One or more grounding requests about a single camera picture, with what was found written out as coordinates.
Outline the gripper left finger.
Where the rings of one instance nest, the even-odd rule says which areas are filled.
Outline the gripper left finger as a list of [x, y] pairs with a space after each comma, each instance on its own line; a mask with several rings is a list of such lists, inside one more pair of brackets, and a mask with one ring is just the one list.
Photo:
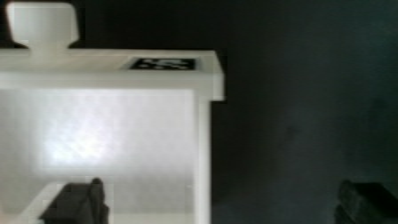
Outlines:
[[90, 183], [68, 183], [40, 216], [45, 224], [109, 224], [106, 185], [100, 178]]

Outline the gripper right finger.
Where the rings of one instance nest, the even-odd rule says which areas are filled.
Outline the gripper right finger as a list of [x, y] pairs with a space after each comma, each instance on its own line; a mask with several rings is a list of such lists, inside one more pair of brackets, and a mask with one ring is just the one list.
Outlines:
[[398, 198], [381, 183], [342, 182], [335, 224], [398, 224]]

